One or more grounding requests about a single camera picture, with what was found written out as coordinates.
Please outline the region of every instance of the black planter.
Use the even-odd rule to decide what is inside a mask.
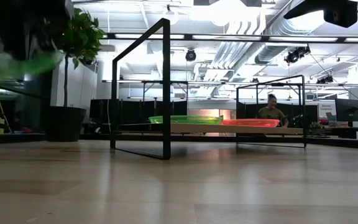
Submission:
[[[47,115],[47,141],[78,141],[85,114],[86,110],[82,108],[50,106]]]

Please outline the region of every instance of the potted plant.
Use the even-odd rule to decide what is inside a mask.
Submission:
[[[322,125],[320,122],[312,122],[309,126],[309,131],[311,135],[319,136],[321,135]]]
[[[92,20],[89,13],[77,8],[74,9],[74,16],[70,19],[68,25],[64,25],[59,24],[59,21],[52,21],[49,24],[52,39],[57,49],[65,54],[65,82],[63,106],[51,106],[49,108],[46,130],[48,141],[68,142],[79,139],[86,110],[67,107],[69,60],[72,60],[74,69],[80,63],[83,65],[92,64],[100,50],[99,39],[106,34],[99,28],[97,18]]]

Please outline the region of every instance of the sign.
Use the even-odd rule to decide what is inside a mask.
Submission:
[[[327,118],[327,113],[336,115],[335,103],[319,103],[318,104],[318,116],[319,118]]]

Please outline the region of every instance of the olive green shirt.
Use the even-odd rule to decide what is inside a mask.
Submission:
[[[285,115],[277,108],[268,109],[267,107],[265,107],[259,110],[258,118],[282,120],[285,118]]]

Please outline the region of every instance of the wooden platform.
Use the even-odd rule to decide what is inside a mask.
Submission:
[[[303,129],[210,124],[171,124],[171,133],[303,134]]]
[[[161,133],[162,125],[163,124],[125,124],[118,126],[118,132]],[[303,134],[303,129],[172,123],[171,133]]]

